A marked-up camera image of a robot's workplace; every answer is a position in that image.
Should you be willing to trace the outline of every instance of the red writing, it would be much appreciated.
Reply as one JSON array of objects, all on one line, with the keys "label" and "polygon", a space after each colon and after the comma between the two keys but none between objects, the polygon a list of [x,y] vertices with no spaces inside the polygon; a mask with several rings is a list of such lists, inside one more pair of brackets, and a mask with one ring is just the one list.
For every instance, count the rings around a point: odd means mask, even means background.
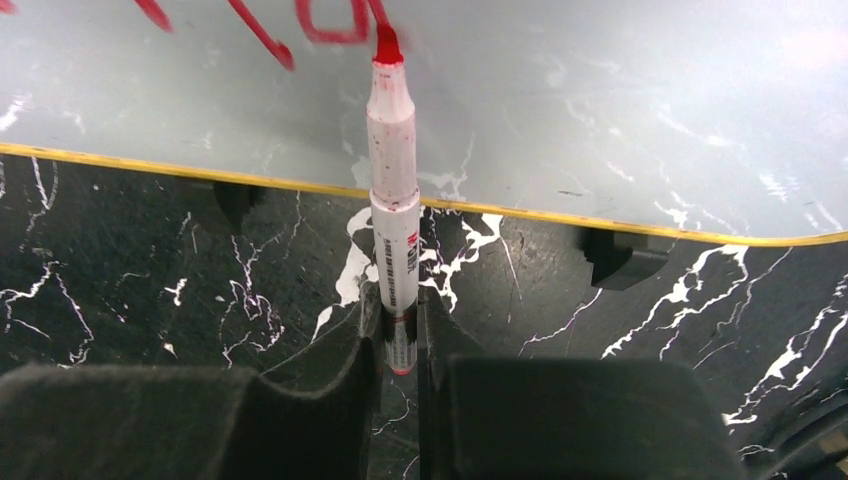
[{"label": "red writing", "polygon": [[[271,39],[271,36],[262,28],[259,21],[250,13],[250,9],[247,8],[242,0],[230,0],[230,5],[232,5],[233,9],[253,34],[256,35],[256,38],[259,39],[262,45],[271,52],[271,55],[286,69],[293,71],[294,58],[292,57],[291,50],[282,42]],[[384,29],[394,32],[389,25],[389,17],[386,14],[386,9],[383,7],[382,0],[350,0],[350,7],[353,12],[353,27],[350,30],[318,29],[312,20],[312,0],[294,0],[294,11],[295,15],[297,15],[297,21],[300,23],[300,28],[303,30],[304,35],[306,35],[306,38],[314,43],[356,45],[367,42],[368,30],[370,28],[368,25],[369,6],[371,7],[371,12],[374,14],[374,19],[377,21],[378,29],[382,26]]]},{"label": "red writing", "polygon": [[[259,20],[253,16],[243,0],[229,0],[229,2],[236,14],[238,14],[250,31],[256,35],[259,42],[280,62],[280,65],[287,70],[294,71],[294,57],[291,50],[282,42],[271,38],[271,35],[262,27]],[[168,15],[162,10],[162,7],[159,6],[156,0],[135,0],[135,3],[157,27],[169,33],[174,31]],[[397,48],[394,30],[389,25],[389,17],[386,14],[386,9],[383,7],[382,0],[350,0],[350,7],[353,12],[353,27],[350,30],[319,29],[315,26],[312,19],[312,0],[294,0],[294,11],[295,15],[297,15],[297,21],[300,23],[300,28],[306,35],[306,38],[314,43],[356,45],[367,42],[370,28],[368,25],[368,8],[370,7],[371,12],[374,14],[374,19],[377,21],[378,37],[381,37],[378,42],[380,43],[380,49],[392,53]],[[17,11],[18,9],[12,3],[12,0],[0,0],[0,13],[17,13]],[[397,55],[393,55],[394,57],[403,59],[399,52]]]},{"label": "red writing", "polygon": [[368,10],[365,0],[350,0],[353,30],[318,30],[312,22],[312,0],[295,0],[294,11],[306,38],[316,43],[362,43],[368,40]]},{"label": "red writing", "polygon": [[18,9],[12,0],[0,0],[0,13],[18,13]]},{"label": "red writing", "polygon": [[245,25],[247,25],[247,28],[256,35],[256,38],[262,42],[262,45],[264,45],[265,48],[271,52],[271,55],[280,62],[280,65],[285,67],[287,70],[294,71],[294,57],[292,57],[291,50],[283,45],[282,42],[278,42],[268,35],[268,32],[262,28],[262,25],[259,24],[259,20],[256,20],[256,17],[250,13],[250,9],[247,8],[247,5],[245,5],[242,0],[230,0],[230,5],[233,7],[233,10],[236,11],[238,16],[241,17]]},{"label": "red writing", "polygon": [[156,3],[156,0],[135,0],[135,3],[141,8],[141,11],[147,15],[147,18],[150,19],[151,22],[155,23],[157,27],[161,28],[166,32],[173,32],[174,29],[171,27],[171,21],[168,20],[168,16],[165,15],[165,11],[162,10],[162,7]]}]

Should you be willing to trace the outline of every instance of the red ink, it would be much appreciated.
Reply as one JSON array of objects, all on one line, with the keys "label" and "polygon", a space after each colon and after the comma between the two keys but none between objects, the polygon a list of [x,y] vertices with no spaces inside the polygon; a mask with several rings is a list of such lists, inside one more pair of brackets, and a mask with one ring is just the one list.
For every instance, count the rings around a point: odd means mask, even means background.
[{"label": "red ink", "polygon": [[294,71],[294,57],[292,57],[291,50],[283,45],[282,42],[277,42],[268,35],[268,32],[262,28],[262,25],[260,25],[259,21],[256,20],[256,17],[250,13],[250,10],[242,0],[229,0],[229,2],[233,7],[233,10],[235,10],[238,16],[241,17],[245,25],[247,25],[253,34],[256,35],[256,38],[262,42],[262,45],[271,52],[271,55],[273,55],[274,58],[276,58],[277,61],[286,68],[286,70]]},{"label": "red ink", "polygon": [[18,13],[18,8],[12,3],[12,0],[0,0],[0,13]]},{"label": "red ink", "polygon": [[135,0],[135,3],[138,4],[141,11],[144,12],[144,14],[147,15],[147,18],[155,23],[157,27],[169,33],[174,31],[171,27],[171,21],[168,20],[168,15],[166,15],[165,11],[162,10],[162,7],[156,3],[156,0]]},{"label": "red ink", "polygon": [[374,61],[386,65],[403,63],[397,34],[387,23],[377,24],[377,55],[374,55]]},{"label": "red ink", "polygon": [[318,30],[312,21],[312,0],[295,0],[294,11],[306,38],[316,43],[350,45],[368,40],[368,7],[365,0],[350,0],[353,10],[353,29]]},{"label": "red ink", "polygon": [[371,5],[371,12],[374,13],[377,25],[389,25],[389,16],[383,7],[383,0],[368,0],[368,4]]}]

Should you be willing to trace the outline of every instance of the yellow border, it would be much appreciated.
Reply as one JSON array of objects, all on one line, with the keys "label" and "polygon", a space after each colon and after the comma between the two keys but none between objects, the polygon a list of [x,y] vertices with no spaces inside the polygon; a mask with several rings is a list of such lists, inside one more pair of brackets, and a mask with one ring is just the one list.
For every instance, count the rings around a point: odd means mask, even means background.
[{"label": "yellow border", "polygon": [[[368,191],[357,188],[336,187],[332,185],[321,185],[316,183],[297,182],[281,180],[258,175],[246,175],[240,173],[223,172],[219,170],[206,170],[200,168],[182,167],[162,163],[131,160],[127,158],[107,157],[103,155],[92,155],[89,153],[69,152],[52,148],[32,147],[29,145],[15,145],[0,143],[0,153],[19,155],[26,157],[37,157],[50,160],[58,160],[70,163],[82,163],[99,167],[112,167],[139,172],[161,173],[180,177],[203,178],[208,180],[219,180],[232,183],[258,185],[264,187],[283,188],[287,190],[300,190],[304,192],[323,193],[328,195],[342,195],[346,197],[368,198]],[[722,243],[735,245],[749,245],[752,247],[798,247],[809,245],[824,245],[848,240],[848,232],[829,233],[811,237],[792,238],[760,238],[739,237],[735,235],[724,235],[718,233],[693,232],[689,230],[678,230],[676,228],[655,227],[649,225],[637,225],[632,223],[615,222],[600,218],[582,217],[578,215],[566,215],[561,213],[539,212],[522,210],[517,208],[505,208],[495,205],[484,205],[479,203],[456,202],[438,198],[422,198],[425,205],[436,208],[447,208],[462,210],[466,212],[492,213],[509,217],[527,218],[544,222],[564,223],[580,227],[601,228],[606,230],[618,230],[622,232],[644,233],[658,235],[661,237],[685,238],[698,242]]]}]

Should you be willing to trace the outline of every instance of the marker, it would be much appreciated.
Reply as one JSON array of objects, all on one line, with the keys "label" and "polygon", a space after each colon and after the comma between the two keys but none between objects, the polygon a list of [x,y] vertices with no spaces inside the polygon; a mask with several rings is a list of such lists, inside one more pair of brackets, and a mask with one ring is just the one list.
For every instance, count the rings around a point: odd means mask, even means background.
[{"label": "marker", "polygon": [[386,362],[398,375],[417,359],[418,229],[421,197],[415,174],[415,104],[391,27],[377,25],[377,55],[368,100],[371,219],[380,273]]}]

